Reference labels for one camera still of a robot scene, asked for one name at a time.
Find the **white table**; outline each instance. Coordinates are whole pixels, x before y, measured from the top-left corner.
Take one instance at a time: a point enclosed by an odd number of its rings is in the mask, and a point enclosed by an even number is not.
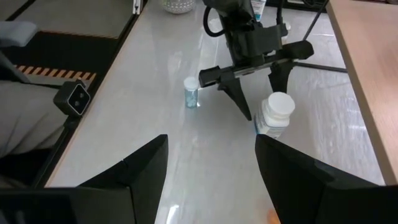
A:
[[[197,109],[184,107],[184,78],[231,65],[224,37],[205,34],[203,10],[200,4],[175,16],[149,1],[47,187],[76,186],[168,134],[169,165],[156,223],[266,222],[272,203],[257,166],[253,123],[216,86],[199,91]],[[293,27],[288,40],[301,38],[312,16],[285,10]],[[262,20],[271,25],[275,9],[266,8]],[[209,23],[213,30],[221,28],[215,12]],[[311,62],[341,63],[326,15],[318,25],[309,41],[322,54]],[[269,72],[241,80],[252,113],[271,93]],[[383,184],[347,74],[295,68],[288,92],[297,106],[282,142]]]

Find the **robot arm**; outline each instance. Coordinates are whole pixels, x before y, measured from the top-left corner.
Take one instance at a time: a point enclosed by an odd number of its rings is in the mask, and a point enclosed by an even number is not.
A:
[[[287,35],[282,20],[284,0],[277,10],[277,24],[263,27],[256,21],[250,0],[203,0],[206,5],[203,26],[211,37],[225,35],[233,66],[214,67],[199,73],[202,88],[218,84],[218,89],[225,91],[236,103],[248,120],[251,120],[249,106],[244,97],[239,77],[263,68],[270,67],[269,79],[273,91],[286,92],[289,73],[295,60],[307,59],[313,55],[312,45],[304,41],[283,45],[281,37]],[[208,27],[208,15],[216,9],[223,30],[213,32]]]

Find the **wooden desk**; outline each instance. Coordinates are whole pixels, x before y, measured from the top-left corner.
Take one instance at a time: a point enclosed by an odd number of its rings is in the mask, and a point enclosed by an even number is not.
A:
[[[331,24],[386,184],[398,183],[398,6],[330,0]]]

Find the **white pill bottle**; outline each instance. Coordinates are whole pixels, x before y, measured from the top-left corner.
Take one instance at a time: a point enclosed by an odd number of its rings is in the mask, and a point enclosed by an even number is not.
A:
[[[295,103],[288,94],[276,92],[260,104],[259,111],[254,115],[257,134],[266,134],[278,138],[290,123],[290,115]]]

